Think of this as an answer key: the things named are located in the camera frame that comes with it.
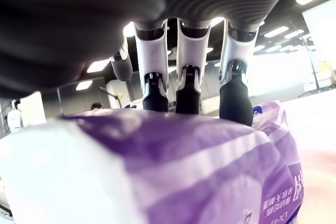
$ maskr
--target purple plastic bag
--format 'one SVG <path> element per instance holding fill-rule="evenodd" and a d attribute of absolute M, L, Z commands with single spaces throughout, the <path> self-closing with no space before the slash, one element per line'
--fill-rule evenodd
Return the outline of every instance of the purple plastic bag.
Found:
<path fill-rule="evenodd" d="M 279 103 L 253 127 L 99 110 L 10 134 L 0 174 L 17 224 L 293 224 L 298 153 Z"/>
<path fill-rule="evenodd" d="M 123 159 L 147 223 L 294 223 L 303 180 L 279 103 L 255 108 L 257 131 L 205 116 L 104 113 L 69 119 Z"/>
<path fill-rule="evenodd" d="M 276 192 L 273 191 L 272 184 L 276 185 L 282 179 L 281 176 L 277 177 L 277 173 L 264 184 L 264 203 L 261 208 L 264 219 L 260 218 L 259 223 L 294 223 L 303 200 L 303 176 L 297 146 L 288 129 L 286 113 L 279 102 L 272 101 L 254 107 L 254 114 L 252 127 L 266 133 L 291 174 L 291 182 L 278 186 Z"/>

